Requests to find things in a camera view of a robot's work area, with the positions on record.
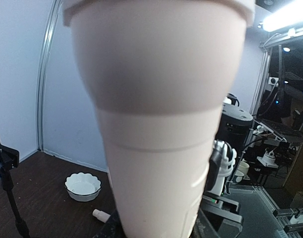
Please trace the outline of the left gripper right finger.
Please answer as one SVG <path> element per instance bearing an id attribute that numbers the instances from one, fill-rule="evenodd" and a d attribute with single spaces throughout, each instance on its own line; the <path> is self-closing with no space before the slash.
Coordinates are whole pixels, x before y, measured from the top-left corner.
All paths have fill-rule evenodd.
<path id="1" fill-rule="evenodd" d="M 194 238 L 220 238 L 218 233 L 215 231 L 204 212 L 199 209 L 198 215 L 193 227 Z"/>

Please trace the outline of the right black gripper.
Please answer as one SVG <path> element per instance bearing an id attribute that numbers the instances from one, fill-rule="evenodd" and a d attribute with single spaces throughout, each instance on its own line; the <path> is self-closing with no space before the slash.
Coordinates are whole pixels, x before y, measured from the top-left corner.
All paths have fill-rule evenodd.
<path id="1" fill-rule="evenodd" d="M 204 192 L 200 209 L 220 238 L 237 238 L 241 234 L 244 218 L 238 202 Z"/>

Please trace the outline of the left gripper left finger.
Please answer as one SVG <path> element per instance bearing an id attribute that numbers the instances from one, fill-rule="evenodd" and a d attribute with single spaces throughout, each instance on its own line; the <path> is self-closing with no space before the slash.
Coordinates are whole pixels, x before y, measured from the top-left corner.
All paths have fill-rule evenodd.
<path id="1" fill-rule="evenodd" d="M 115 210 L 101 230 L 96 234 L 97 238 L 121 238 L 121 221 L 118 211 Z"/>

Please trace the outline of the black microphone stand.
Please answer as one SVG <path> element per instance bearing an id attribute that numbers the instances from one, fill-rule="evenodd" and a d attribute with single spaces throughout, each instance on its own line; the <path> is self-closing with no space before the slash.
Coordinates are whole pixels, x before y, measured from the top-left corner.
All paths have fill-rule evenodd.
<path id="1" fill-rule="evenodd" d="M 0 179 L 3 190 L 7 193 L 7 197 L 15 217 L 15 225 L 17 231 L 23 238 L 30 238 L 30 232 L 27 224 L 20 216 L 15 198 L 12 192 L 14 187 L 10 170 L 17 168 L 19 165 L 19 151 L 6 147 L 0 143 Z"/>

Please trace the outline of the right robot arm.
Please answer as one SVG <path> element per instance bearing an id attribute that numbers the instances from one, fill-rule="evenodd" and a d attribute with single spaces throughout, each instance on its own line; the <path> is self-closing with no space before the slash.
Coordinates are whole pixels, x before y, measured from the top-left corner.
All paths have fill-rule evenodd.
<path id="1" fill-rule="evenodd" d="M 223 194 L 243 178 L 236 171 L 252 122 L 253 116 L 239 107 L 236 98 L 225 98 L 193 237 L 236 238 L 242 232 L 241 205 Z"/>

